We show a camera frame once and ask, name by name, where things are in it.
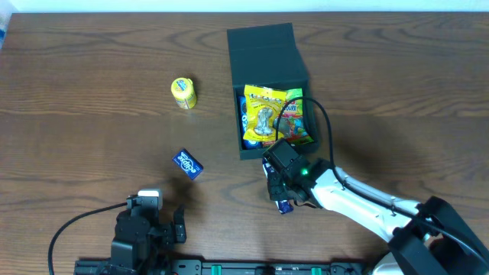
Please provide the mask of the blue Dairy Milk chocolate bar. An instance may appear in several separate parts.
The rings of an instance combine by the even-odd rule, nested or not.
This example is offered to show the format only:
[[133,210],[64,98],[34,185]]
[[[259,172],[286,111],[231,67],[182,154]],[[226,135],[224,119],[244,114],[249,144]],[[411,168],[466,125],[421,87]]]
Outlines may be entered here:
[[[266,161],[265,158],[262,159],[262,167],[264,170],[264,175],[267,178],[267,186],[270,187],[271,177],[275,176],[277,173],[274,168]],[[288,200],[275,201],[277,209],[281,215],[290,213],[293,211],[293,207]]]

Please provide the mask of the blue Oreo cookie pack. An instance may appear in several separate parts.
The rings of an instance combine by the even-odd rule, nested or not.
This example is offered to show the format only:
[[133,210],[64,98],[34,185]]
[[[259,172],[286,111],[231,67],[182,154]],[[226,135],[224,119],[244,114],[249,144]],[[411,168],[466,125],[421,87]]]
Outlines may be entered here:
[[238,102],[239,102],[239,116],[241,120],[241,139],[243,143],[243,148],[245,150],[262,148],[262,144],[260,141],[248,141],[244,139],[244,133],[246,132],[248,126],[247,106],[246,106],[245,97],[239,96]]

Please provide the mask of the yellow snack bag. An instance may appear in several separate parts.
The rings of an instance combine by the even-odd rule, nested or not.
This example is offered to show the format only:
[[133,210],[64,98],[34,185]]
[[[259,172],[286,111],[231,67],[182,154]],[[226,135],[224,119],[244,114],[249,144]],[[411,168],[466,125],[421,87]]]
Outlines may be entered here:
[[266,87],[246,85],[247,127],[244,139],[268,142],[276,140],[274,122],[286,103],[287,92]]

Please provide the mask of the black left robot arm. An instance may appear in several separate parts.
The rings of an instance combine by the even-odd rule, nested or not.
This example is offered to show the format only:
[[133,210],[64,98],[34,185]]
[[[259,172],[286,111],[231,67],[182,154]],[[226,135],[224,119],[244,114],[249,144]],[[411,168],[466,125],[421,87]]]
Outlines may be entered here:
[[160,222],[162,198],[131,196],[127,209],[116,218],[110,258],[97,274],[171,274],[169,257],[164,252],[186,242],[185,207],[173,212],[173,219]]

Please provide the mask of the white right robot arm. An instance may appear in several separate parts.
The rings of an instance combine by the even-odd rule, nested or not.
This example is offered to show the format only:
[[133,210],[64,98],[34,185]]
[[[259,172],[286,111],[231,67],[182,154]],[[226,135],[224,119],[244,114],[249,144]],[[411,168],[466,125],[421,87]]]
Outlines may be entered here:
[[486,274],[488,249],[445,200],[421,203],[381,192],[331,162],[302,156],[263,159],[273,201],[344,215],[387,242],[374,274]]

